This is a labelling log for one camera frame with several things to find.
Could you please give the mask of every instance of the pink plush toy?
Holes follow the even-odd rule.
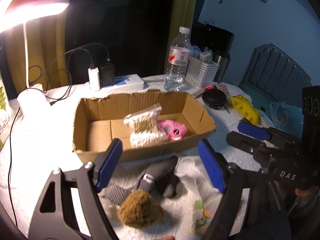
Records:
[[[170,141],[181,140],[188,131],[184,124],[172,120],[158,120],[158,124],[165,131]]]

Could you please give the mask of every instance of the perforated basket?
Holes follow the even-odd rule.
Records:
[[[217,63],[206,64],[194,57],[190,57],[186,80],[196,88],[203,88],[205,85],[213,84],[218,68],[219,65]]]

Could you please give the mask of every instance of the black round case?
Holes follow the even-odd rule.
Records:
[[[202,100],[207,106],[213,109],[220,109],[225,105],[227,97],[224,92],[214,88],[204,91],[202,94]]]

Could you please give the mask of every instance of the lamp stem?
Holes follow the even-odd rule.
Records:
[[[24,54],[26,57],[26,86],[29,88],[29,58],[28,58],[28,39],[26,23],[23,23],[23,38],[24,38]]]

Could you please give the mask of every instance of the white tablecloth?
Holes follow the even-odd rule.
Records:
[[[162,76],[153,76],[148,80],[159,78],[162,78]],[[148,88],[164,91],[162,82],[148,83],[145,90]],[[48,91],[47,95],[59,98],[65,93],[66,89],[67,87],[53,89]],[[196,91],[191,86],[186,87],[186,90],[190,93]],[[87,91],[84,84],[73,86],[71,92],[68,99],[57,102],[51,107],[50,112],[47,113],[47,118],[43,120],[44,128],[42,130],[27,130],[24,121],[20,122],[21,115],[19,115],[12,133],[12,198],[17,214],[18,227],[26,236],[28,235],[35,205],[50,172],[57,167],[62,168],[63,171],[68,171],[82,166],[77,155],[72,152],[73,120],[79,99],[106,96],[100,91],[96,93]],[[19,107],[16,99],[12,100],[10,104],[14,109]],[[251,155],[230,147],[225,140],[228,132],[237,131],[237,124],[241,119],[240,114],[234,109],[231,109],[229,114],[225,109],[217,111],[205,107],[217,126],[216,131],[208,138],[213,148],[222,153],[228,162],[235,162],[243,169],[257,171],[260,165],[253,160]],[[163,208],[167,210],[167,214],[160,223],[144,231],[121,225],[116,219],[115,207],[110,205],[110,202],[103,197],[105,191],[100,193],[101,203],[121,240],[155,239],[166,235],[174,235],[178,240],[185,239],[187,236],[190,237],[191,234],[192,208],[195,200],[202,198],[213,212],[218,206],[221,194],[212,188],[208,181],[200,158],[197,156],[196,148],[177,153],[177,155],[180,158],[175,173],[181,180],[178,196],[174,199],[159,200]],[[118,164],[111,183],[123,187],[133,185],[147,163],[157,159]],[[8,139],[0,153],[0,201],[13,219],[7,183],[9,163],[10,144]],[[72,193],[79,228],[81,232],[89,235],[77,189],[74,189]],[[244,191],[232,233],[238,232],[241,228],[247,199],[248,191]]]

